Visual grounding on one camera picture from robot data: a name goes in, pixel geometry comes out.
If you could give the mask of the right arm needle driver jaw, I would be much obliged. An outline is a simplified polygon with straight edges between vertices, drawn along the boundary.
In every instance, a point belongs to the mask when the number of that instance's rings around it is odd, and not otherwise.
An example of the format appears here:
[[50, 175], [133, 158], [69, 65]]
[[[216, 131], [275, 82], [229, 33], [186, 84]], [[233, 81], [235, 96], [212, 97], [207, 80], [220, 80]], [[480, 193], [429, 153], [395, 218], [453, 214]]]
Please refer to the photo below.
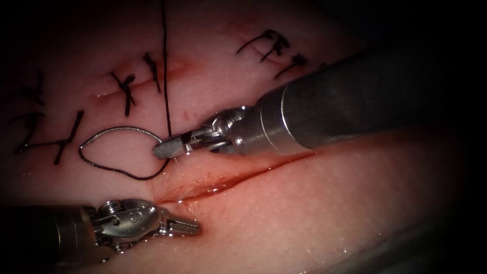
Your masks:
[[219, 151], [222, 147], [228, 146], [228, 142], [209, 142], [209, 143], [187, 143], [182, 140], [165, 140], [154, 147], [154, 155], [159, 159], [176, 158], [192, 151], [204, 149], [208, 151]]
[[216, 132], [207, 126], [174, 135], [156, 145], [153, 153], [187, 153], [198, 150], [216, 137]]

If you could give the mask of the left arm needle driver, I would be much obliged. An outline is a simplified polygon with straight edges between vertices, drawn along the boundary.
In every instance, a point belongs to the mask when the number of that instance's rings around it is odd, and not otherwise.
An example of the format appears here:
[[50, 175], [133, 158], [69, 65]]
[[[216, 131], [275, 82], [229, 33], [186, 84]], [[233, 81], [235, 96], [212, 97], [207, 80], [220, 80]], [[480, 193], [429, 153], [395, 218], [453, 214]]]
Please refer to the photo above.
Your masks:
[[90, 212], [96, 246], [116, 252], [131, 248], [155, 232], [161, 219], [160, 207], [139, 198], [113, 199]]

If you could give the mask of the left arm needle driver jaw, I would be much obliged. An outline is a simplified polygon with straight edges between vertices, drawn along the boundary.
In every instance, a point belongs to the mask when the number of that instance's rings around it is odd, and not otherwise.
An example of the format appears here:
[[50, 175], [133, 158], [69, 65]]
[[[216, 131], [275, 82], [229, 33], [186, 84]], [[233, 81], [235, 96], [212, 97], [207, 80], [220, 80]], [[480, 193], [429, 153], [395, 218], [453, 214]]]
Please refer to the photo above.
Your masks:
[[200, 233], [200, 227], [182, 224], [169, 224], [168, 226], [161, 226], [159, 228], [159, 235], [161, 236], [192, 236]]
[[161, 210], [160, 225], [161, 228], [176, 228], [176, 227], [199, 228], [198, 221], [173, 214], [167, 209]]

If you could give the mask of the right arm needle driver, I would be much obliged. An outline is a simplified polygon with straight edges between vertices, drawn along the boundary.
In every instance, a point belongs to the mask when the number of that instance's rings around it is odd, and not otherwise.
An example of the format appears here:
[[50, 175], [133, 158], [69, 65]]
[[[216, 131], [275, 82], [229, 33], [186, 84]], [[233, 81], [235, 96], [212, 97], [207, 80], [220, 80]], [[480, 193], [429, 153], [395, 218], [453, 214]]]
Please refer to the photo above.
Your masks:
[[247, 107], [236, 107], [223, 110], [210, 118], [213, 130], [212, 141], [208, 147], [210, 152], [221, 154], [236, 154], [230, 135], [232, 126], [241, 121], [247, 114]]

